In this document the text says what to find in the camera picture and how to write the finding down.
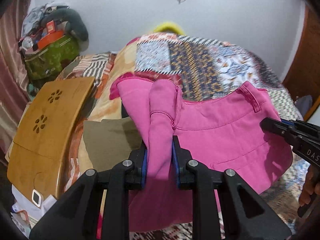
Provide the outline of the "right hand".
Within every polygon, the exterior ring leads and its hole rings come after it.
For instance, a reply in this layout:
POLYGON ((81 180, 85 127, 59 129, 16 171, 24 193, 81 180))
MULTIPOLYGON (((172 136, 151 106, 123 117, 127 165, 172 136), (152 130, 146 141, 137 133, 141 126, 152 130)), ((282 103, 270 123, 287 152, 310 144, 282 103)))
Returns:
POLYGON ((298 217, 302 218, 319 196, 319 168, 310 165, 306 174, 302 192, 299 197, 298 217))

